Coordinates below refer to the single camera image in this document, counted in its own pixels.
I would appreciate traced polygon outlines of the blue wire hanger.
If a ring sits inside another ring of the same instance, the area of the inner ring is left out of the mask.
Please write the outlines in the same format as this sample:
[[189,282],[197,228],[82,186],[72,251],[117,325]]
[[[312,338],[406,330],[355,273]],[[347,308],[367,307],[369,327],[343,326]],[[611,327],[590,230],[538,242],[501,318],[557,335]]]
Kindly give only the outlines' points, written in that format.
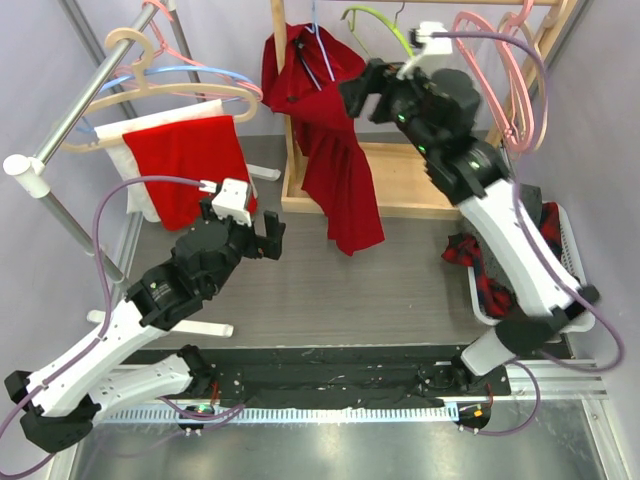
[[[308,35],[315,40],[316,45],[320,52],[320,57],[324,62],[326,72],[329,76],[329,80],[335,81],[336,78],[335,78],[334,70],[329,60],[329,55],[327,54],[327,51],[325,49],[322,36],[320,34],[320,28],[319,28],[318,17],[317,17],[317,1],[316,0],[311,1],[311,20],[308,23],[303,25],[303,30],[306,31]],[[305,73],[307,74],[309,80],[311,81],[315,89],[317,91],[321,91],[323,89],[323,85],[318,80],[314,70],[310,67],[309,63],[306,61],[303,55],[305,43],[300,39],[296,39],[295,45],[296,45],[296,56],[300,61],[301,65],[303,66]]]

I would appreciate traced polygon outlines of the dark red skirt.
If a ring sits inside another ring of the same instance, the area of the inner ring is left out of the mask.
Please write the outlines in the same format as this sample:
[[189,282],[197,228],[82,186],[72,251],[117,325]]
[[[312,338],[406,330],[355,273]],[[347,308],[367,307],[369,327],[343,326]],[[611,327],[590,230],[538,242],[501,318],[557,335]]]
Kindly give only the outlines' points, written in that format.
[[[304,24],[286,27],[285,64],[277,68],[275,40],[266,40],[262,60],[263,103],[288,115],[296,141],[307,157],[302,189],[328,220],[327,236],[346,255],[384,241],[374,183],[359,145],[354,120],[346,115],[338,84],[360,75],[363,59],[320,27],[334,70],[330,81],[316,42]],[[305,43],[303,55],[323,89],[317,91],[296,56],[295,40]]]

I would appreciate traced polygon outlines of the grey dotted garment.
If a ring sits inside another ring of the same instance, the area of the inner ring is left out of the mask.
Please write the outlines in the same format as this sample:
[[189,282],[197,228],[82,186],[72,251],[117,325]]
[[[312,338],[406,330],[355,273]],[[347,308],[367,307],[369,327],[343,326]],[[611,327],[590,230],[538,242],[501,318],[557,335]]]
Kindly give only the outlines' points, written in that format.
[[[543,210],[541,189],[538,186],[522,184],[520,188],[520,199],[534,226],[540,228]],[[514,287],[484,236],[476,233],[475,238],[482,253],[486,275],[514,296]]]

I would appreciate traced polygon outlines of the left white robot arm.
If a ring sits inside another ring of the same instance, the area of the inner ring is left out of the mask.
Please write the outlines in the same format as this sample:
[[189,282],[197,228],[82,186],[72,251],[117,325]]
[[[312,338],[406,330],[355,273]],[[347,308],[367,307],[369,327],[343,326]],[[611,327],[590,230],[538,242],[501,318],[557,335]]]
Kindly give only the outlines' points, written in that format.
[[249,213],[235,219],[209,198],[200,207],[200,217],[176,240],[170,258],[147,270],[101,325],[50,365],[6,378],[31,443],[57,453],[118,409],[175,394],[200,399],[211,391],[215,370],[193,345],[135,372],[113,372],[200,311],[242,259],[280,258],[286,225],[277,213],[265,212],[266,233],[259,235]]

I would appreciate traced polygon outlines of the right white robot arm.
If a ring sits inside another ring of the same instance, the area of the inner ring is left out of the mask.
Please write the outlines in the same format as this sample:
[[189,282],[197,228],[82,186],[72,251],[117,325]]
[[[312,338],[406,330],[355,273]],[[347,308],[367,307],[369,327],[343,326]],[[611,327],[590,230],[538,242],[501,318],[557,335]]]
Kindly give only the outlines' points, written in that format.
[[478,231],[513,287],[514,309],[456,359],[457,391],[477,393],[490,372],[539,349],[599,300],[598,290],[570,275],[543,239],[496,148],[473,135],[481,96],[466,73],[416,69],[403,76],[399,64],[373,59],[338,91],[351,118],[378,95],[370,121],[392,123],[405,135],[432,184]]

